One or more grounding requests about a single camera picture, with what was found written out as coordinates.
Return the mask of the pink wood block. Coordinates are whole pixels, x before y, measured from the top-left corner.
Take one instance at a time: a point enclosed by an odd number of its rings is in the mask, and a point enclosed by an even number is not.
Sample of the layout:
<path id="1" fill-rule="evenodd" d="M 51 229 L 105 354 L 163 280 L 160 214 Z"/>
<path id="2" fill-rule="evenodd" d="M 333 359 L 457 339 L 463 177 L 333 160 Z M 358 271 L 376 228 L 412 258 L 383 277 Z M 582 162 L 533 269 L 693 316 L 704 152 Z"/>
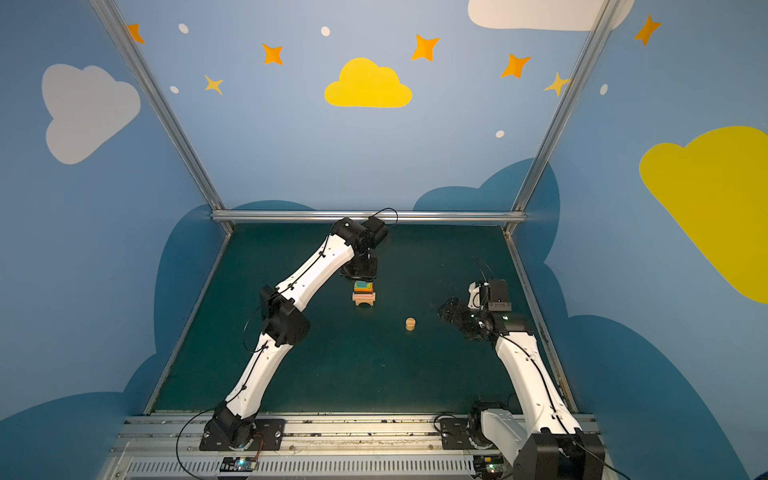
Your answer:
<path id="1" fill-rule="evenodd" d="M 354 293 L 352 299 L 355 302 L 373 302 L 376 299 L 375 293 Z"/>

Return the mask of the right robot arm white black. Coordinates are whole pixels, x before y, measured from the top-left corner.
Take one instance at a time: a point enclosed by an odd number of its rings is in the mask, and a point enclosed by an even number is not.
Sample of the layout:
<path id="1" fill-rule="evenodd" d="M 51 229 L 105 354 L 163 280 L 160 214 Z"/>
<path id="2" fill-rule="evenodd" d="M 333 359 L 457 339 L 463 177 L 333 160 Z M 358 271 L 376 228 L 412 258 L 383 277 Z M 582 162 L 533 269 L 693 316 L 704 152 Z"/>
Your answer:
<path id="1" fill-rule="evenodd" d="M 489 402 L 476 403 L 467 419 L 468 440 L 494 448 L 506 462 L 504 479 L 604 479 L 605 447 L 568 410 L 539 353 L 525 317 L 512 310 L 507 283 L 473 282 L 468 299 L 451 297 L 440 318 L 469 340 L 488 342 L 513 385 L 523 420 Z"/>

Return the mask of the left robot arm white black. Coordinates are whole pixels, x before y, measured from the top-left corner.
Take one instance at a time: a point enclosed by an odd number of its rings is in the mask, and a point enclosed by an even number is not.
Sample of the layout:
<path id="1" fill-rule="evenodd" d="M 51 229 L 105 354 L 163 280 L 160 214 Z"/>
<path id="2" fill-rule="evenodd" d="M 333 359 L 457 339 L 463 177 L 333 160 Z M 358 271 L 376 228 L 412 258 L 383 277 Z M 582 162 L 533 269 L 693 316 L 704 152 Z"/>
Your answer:
<path id="1" fill-rule="evenodd" d="M 293 274 L 260 291 L 262 327 L 252 356 L 232 391 L 213 408 L 203 430 L 203 451 L 245 451 L 257 438 L 256 417 L 264 394 L 287 353 L 310 331 L 304 315 L 312 297 L 337 272 L 352 281 L 375 279 L 375 249 L 387 236 L 375 215 L 364 222 L 344 217 Z"/>

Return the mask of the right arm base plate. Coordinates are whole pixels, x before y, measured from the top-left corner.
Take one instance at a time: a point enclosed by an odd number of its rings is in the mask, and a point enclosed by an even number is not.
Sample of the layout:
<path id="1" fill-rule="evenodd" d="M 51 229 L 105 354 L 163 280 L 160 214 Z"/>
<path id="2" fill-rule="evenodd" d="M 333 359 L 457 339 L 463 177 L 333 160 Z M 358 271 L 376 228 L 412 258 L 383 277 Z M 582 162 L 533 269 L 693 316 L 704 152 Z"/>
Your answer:
<path id="1" fill-rule="evenodd" d="M 443 450 L 500 450 L 497 444 L 484 436 L 478 423 L 467 418 L 448 415 L 433 421 Z"/>

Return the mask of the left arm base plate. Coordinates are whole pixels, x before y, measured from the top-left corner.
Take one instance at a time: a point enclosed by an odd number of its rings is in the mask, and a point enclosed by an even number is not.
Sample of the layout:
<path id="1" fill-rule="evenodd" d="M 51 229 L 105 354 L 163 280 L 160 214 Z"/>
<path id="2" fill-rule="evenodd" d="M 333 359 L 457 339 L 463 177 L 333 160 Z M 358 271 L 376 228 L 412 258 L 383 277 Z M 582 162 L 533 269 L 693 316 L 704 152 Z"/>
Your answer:
<path id="1" fill-rule="evenodd" d="M 277 451 L 281 447 L 286 420 L 282 418 L 256 418 L 241 424 L 229 435 L 209 421 L 199 444 L 201 451 L 257 452 Z"/>

